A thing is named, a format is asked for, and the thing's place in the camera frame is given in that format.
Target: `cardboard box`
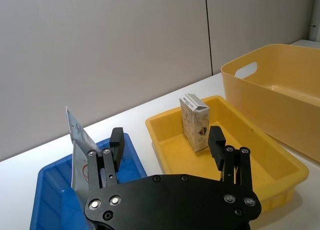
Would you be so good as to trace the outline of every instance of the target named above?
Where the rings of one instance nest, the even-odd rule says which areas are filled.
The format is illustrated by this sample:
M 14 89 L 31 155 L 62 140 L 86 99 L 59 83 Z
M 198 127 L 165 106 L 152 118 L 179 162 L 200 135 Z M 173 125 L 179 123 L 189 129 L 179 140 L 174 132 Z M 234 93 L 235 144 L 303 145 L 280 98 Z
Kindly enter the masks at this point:
M 209 106 L 194 94 L 180 98 L 183 133 L 195 152 L 208 145 Z

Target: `screw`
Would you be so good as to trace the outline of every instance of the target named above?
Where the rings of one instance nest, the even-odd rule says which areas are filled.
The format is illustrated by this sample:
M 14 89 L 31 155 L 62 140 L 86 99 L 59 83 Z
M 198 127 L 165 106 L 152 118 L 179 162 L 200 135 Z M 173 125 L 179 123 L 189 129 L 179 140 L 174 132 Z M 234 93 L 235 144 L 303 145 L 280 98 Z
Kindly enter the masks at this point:
M 104 220 L 109 221 L 111 218 L 113 218 L 113 216 L 114 216 L 114 213 L 109 210 L 109 211 L 106 211 L 102 217 L 104 218 Z
M 226 147 L 226 150 L 227 150 L 227 151 L 234 151 L 234 148 L 233 148 L 232 146 L 227 146 L 227 147 Z
M 89 204 L 89 209 L 95 210 L 95 209 L 97 209 L 98 207 L 100 207 L 100 205 L 101 205 L 101 201 L 98 200 L 98 199 L 95 199 L 95 200 L 93 200 L 92 202 L 90 202 L 90 204 Z
M 107 153 L 109 153 L 109 152 L 110 152 L 110 148 L 106 148 L 106 149 L 103 150 L 103 153 L 104 153 L 104 154 L 107 154 Z
M 244 198 L 244 202 L 248 205 L 248 206 L 254 206 L 256 204 L 255 200 L 253 200 L 250 197 L 245 197 Z
M 242 147 L 241 151 L 242 151 L 242 153 L 249 153 L 249 149 L 245 148 L 245 147 Z
M 113 196 L 110 198 L 109 203 L 111 206 L 118 205 L 121 201 L 121 198 L 119 196 Z
M 242 210 L 239 209 L 239 208 L 236 208 L 236 209 L 234 210 L 234 213 L 235 213 L 238 217 L 241 217 L 241 216 L 243 215 Z
M 152 178 L 152 180 L 153 180 L 154 182 L 160 182 L 160 181 L 161 181 L 161 177 L 158 176 L 158 175 L 155 175 L 155 176 Z
M 88 152 L 88 156 L 93 156 L 93 155 L 95 155 L 95 153 L 96 153 L 96 151 L 90 151 L 90 152 Z
M 181 181 L 188 181 L 188 176 L 186 175 L 181 176 Z
M 231 194 L 226 194 L 226 195 L 224 195 L 224 200 L 227 203 L 234 203 L 236 201 L 236 198 L 234 196 L 232 196 Z

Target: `yellow plastic bin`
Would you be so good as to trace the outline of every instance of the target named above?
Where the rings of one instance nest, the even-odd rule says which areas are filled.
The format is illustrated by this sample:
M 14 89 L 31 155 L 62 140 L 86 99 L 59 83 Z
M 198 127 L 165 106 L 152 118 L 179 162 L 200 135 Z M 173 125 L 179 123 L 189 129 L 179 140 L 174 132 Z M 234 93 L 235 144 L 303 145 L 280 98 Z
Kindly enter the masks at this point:
M 270 136 L 320 161 L 320 49 L 268 45 L 221 71 L 230 103 Z
M 262 211 L 287 203 L 295 186 L 307 178 L 308 169 L 222 97 L 213 96 L 203 101 L 210 106 L 210 125 L 221 127 L 226 143 L 251 150 L 253 190 L 262 204 Z M 209 149 L 194 153 L 185 138 L 180 107 L 149 118 L 146 126 L 165 174 L 185 173 L 220 179 Z

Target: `blue tray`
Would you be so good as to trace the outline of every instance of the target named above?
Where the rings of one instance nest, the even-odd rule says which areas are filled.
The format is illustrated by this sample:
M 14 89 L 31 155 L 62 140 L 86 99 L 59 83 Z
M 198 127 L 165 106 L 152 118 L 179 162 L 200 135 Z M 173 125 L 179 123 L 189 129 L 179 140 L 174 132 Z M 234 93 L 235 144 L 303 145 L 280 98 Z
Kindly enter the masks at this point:
M 128 134 L 119 172 L 120 183 L 146 177 Z M 109 147 L 109 139 L 97 143 Z M 42 168 L 38 174 L 30 230 L 89 230 L 87 220 L 71 186 L 72 155 Z

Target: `table surface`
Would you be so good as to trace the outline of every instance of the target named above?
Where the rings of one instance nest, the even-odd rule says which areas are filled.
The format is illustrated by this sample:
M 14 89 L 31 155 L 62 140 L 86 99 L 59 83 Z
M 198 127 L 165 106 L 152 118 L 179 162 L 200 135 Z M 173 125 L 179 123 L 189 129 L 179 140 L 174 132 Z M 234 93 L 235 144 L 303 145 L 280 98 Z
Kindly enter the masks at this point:
M 177 91 L 149 101 L 85 128 L 95 142 L 109 138 L 114 127 L 123 127 L 130 135 L 147 175 L 161 174 L 152 140 L 145 120 L 180 105 L 179 97 L 194 93 L 200 98 L 220 95 L 225 97 L 222 75 L 217 74 Z M 296 193 L 287 205 L 262 214 L 252 221 L 251 228 L 269 229 L 320 229 L 320 164 L 286 148 L 309 169 L 309 177 L 296 187 Z M 0 229 L 29 229 L 38 172 L 44 166 L 72 153 L 70 136 L 36 147 L 0 162 Z

